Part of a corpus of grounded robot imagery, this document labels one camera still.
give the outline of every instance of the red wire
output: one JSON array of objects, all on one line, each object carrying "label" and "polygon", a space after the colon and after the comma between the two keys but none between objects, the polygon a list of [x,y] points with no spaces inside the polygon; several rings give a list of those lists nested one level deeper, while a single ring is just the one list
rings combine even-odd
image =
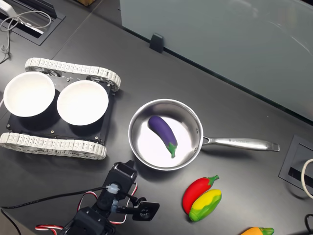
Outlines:
[{"label": "red wire", "polygon": [[79,203],[78,203],[77,212],[79,211],[80,206],[81,206],[81,204],[82,204],[82,202],[83,202],[83,199],[84,199],[84,197],[85,197],[87,194],[92,194],[96,199],[98,199],[97,194],[95,194],[94,192],[91,192],[91,191],[85,192],[84,195],[82,196],[82,198],[80,199]]},{"label": "red wire", "polygon": [[36,230],[39,231],[51,231],[53,233],[53,235],[57,235],[57,231],[56,229],[62,230],[63,227],[61,226],[57,226],[57,225],[37,225]]}]

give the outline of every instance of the saucepan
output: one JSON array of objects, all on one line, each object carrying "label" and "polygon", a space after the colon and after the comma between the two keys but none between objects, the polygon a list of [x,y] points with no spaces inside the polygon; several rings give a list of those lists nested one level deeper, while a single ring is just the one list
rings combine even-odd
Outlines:
[{"label": "saucepan", "polygon": [[[151,116],[163,118],[177,139],[175,157],[165,147],[161,138],[148,125]],[[134,114],[128,129],[128,139],[136,157],[148,167],[170,171],[190,164],[202,146],[219,144],[258,151],[279,151],[276,143],[248,138],[209,138],[196,113],[187,105],[172,99],[151,101]]]}]

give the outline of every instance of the red pepper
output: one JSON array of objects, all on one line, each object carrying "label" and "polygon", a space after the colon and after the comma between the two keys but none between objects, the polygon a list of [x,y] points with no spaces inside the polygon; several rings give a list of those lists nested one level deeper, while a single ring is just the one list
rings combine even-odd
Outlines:
[{"label": "red pepper", "polygon": [[196,199],[204,192],[208,191],[212,187],[214,181],[218,179],[218,175],[211,178],[200,178],[186,189],[184,196],[182,197],[182,207],[187,214],[189,214],[191,206]]}]

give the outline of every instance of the toy eggplant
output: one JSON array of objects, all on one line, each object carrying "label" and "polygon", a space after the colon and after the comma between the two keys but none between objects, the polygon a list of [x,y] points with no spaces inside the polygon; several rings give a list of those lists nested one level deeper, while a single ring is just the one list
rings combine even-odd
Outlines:
[{"label": "toy eggplant", "polygon": [[170,151],[172,158],[174,158],[177,140],[170,126],[159,116],[149,118],[148,124],[149,128],[161,138],[168,151]]},{"label": "toy eggplant", "polygon": [[195,200],[200,197],[203,193],[208,191],[212,186],[214,181],[219,179],[216,175],[211,178],[200,178],[194,181],[185,191],[182,197],[182,207],[186,214],[189,214],[192,204]]},{"label": "toy eggplant", "polygon": [[251,228],[241,235],[272,235],[273,233],[274,229],[272,228]]},{"label": "toy eggplant", "polygon": [[219,189],[211,189],[202,194],[191,206],[189,218],[193,222],[204,219],[217,207],[222,199]]}]

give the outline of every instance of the purple eggplant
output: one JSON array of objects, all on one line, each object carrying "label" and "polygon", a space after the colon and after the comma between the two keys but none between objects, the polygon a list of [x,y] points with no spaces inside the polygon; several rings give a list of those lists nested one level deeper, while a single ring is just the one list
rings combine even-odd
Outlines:
[{"label": "purple eggplant", "polygon": [[149,128],[156,133],[164,142],[172,158],[175,157],[177,140],[170,126],[159,116],[152,116],[148,121]]}]

